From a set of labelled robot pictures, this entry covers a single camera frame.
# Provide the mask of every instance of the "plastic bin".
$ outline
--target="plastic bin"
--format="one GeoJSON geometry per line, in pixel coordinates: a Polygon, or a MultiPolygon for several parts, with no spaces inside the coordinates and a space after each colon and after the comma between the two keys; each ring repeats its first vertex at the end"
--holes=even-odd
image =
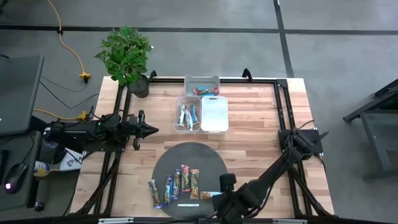
{"type": "Polygon", "coordinates": [[[193,90],[196,87],[207,87],[214,88],[218,87],[218,92],[220,92],[220,78],[215,75],[213,77],[192,77],[186,75],[184,79],[184,94],[185,96],[195,96],[193,90]]]}
{"type": "Polygon", "coordinates": [[[175,116],[174,116],[174,125],[173,128],[179,134],[198,134],[200,132],[200,123],[201,123],[201,101],[199,96],[178,96],[175,101],[175,116]],[[180,120],[180,105],[185,105],[185,108],[188,108],[192,114],[192,110],[190,109],[190,105],[196,106],[196,114],[199,120],[198,124],[193,125],[193,130],[190,131],[187,129],[187,124],[184,119],[184,127],[179,126],[178,122],[180,120]]]}
{"type": "Polygon", "coordinates": [[[224,134],[229,128],[228,100],[223,96],[201,99],[201,130],[204,134],[224,134]]]}

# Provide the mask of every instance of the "concrete floor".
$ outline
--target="concrete floor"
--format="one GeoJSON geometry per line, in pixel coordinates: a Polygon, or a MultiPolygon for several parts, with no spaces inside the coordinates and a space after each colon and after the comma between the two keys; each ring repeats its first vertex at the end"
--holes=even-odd
{"type": "MultiPolygon", "coordinates": [[[[277,28],[272,0],[53,0],[64,25],[134,27],[277,28]]],[[[280,0],[286,29],[398,29],[395,0],[280,0]]],[[[0,24],[57,25],[45,0],[13,0],[0,24]]],[[[286,77],[279,34],[146,33],[153,52],[148,69],[158,75],[186,74],[238,77],[249,68],[255,77],[286,77]]],[[[69,93],[44,81],[72,106],[99,92],[103,64],[99,52],[106,32],[65,32],[65,43],[81,56],[93,78],[81,93],[69,93]]],[[[323,140],[326,174],[335,213],[345,218],[398,222],[398,179],[364,182],[378,169],[362,124],[348,125],[344,115],[363,105],[368,96],[397,78],[398,36],[287,35],[294,77],[304,78],[315,124],[330,134],[323,140]]],[[[80,89],[77,59],[59,42],[55,32],[0,30],[0,54],[10,57],[41,54],[42,75],[65,87],[80,89]]],[[[39,87],[35,108],[62,116],[76,116],[96,104],[93,98],[68,110],[39,87]]],[[[53,118],[35,113],[45,121],[53,118]]],[[[76,173],[52,177],[47,209],[25,211],[26,217],[61,215],[67,208],[76,173]]],[[[0,219],[22,218],[19,211],[0,219]]]]}

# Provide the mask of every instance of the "black pot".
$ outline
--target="black pot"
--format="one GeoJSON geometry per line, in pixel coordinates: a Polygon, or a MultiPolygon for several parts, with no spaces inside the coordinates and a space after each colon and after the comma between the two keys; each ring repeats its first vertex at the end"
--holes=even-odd
{"type": "Polygon", "coordinates": [[[149,94],[149,80],[143,75],[136,82],[129,83],[127,86],[133,94],[139,98],[145,98],[149,94]]]}

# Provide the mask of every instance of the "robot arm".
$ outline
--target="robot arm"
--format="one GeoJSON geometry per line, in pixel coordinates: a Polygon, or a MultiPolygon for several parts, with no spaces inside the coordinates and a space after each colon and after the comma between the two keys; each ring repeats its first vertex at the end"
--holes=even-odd
{"type": "Polygon", "coordinates": [[[135,136],[134,149],[139,150],[139,139],[159,131],[145,123],[143,110],[139,116],[130,114],[127,121],[121,121],[117,113],[102,115],[98,120],[86,123],[51,122],[44,131],[46,141],[57,142],[69,149],[83,151],[120,151],[130,136],[135,136]]]}
{"type": "MultiPolygon", "coordinates": [[[[221,220],[222,224],[241,224],[243,218],[255,217],[265,206],[275,181],[288,169],[295,169],[296,162],[309,159],[313,155],[315,145],[316,142],[313,142],[303,131],[295,128],[285,141],[282,156],[258,179],[243,184],[233,192],[233,184],[236,183],[235,175],[220,176],[220,187],[223,193],[212,198],[217,218],[221,220]]],[[[301,188],[305,188],[303,193],[311,199],[312,205],[319,215],[331,216],[317,202],[307,186],[298,180],[300,177],[295,175],[294,178],[301,188]]]]}

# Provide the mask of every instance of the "green leaves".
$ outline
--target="green leaves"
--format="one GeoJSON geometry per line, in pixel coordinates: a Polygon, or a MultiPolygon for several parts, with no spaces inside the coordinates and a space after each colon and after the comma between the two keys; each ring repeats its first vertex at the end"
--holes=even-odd
{"type": "Polygon", "coordinates": [[[95,57],[100,59],[114,81],[124,86],[129,82],[136,82],[147,71],[146,52],[152,47],[148,37],[143,37],[131,27],[120,27],[109,33],[106,40],[102,40],[103,50],[95,57]]]}

